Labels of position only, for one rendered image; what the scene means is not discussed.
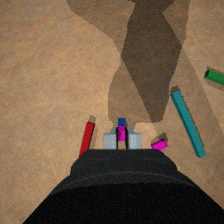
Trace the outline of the red rod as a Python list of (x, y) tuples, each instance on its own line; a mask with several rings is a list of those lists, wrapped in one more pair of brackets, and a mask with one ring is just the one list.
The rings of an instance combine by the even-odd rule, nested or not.
[(79, 157), (85, 150), (89, 149), (90, 147), (90, 142), (91, 142), (94, 126), (95, 126), (95, 123), (91, 123), (91, 122), (86, 123), (83, 140), (82, 140), (82, 144), (81, 144), (81, 148), (79, 152)]

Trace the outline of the green rod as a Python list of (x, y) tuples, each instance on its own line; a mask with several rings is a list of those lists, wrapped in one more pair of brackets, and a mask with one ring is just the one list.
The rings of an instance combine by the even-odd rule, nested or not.
[(211, 81), (214, 81), (214, 82), (224, 86), (224, 75), (219, 74), (215, 71), (212, 71), (209, 69), (208, 71), (205, 72), (204, 78), (209, 79)]

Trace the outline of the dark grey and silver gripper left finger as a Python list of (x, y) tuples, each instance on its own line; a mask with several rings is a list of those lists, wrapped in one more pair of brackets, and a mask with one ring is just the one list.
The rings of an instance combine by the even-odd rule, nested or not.
[[(117, 143), (116, 143), (117, 134)], [(118, 127), (112, 127), (110, 133), (104, 133), (103, 135), (104, 149), (118, 149)]]

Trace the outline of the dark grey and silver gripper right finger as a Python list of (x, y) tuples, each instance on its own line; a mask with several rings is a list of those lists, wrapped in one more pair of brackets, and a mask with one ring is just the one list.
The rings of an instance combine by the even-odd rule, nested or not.
[(142, 134), (135, 133), (131, 127), (125, 127), (126, 149), (142, 149)]

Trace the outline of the turquoise rod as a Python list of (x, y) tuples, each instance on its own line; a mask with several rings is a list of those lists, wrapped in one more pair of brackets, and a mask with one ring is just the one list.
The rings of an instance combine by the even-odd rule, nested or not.
[(171, 93), (170, 96), (186, 129), (196, 156), (202, 158), (206, 155), (205, 150), (179, 90)]

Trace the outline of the small blue cube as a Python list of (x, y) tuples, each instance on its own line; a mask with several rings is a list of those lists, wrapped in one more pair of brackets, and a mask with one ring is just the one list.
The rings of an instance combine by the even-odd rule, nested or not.
[(118, 126), (126, 126), (125, 118), (118, 118)]

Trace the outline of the small magenta block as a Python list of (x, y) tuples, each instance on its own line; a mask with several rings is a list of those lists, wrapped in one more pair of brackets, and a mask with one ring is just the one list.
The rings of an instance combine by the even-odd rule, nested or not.
[(168, 147), (168, 144), (165, 139), (161, 139), (161, 140), (151, 144), (151, 147), (152, 147), (152, 149), (162, 150), (162, 149)]
[(125, 126), (118, 126), (118, 141), (125, 141)]

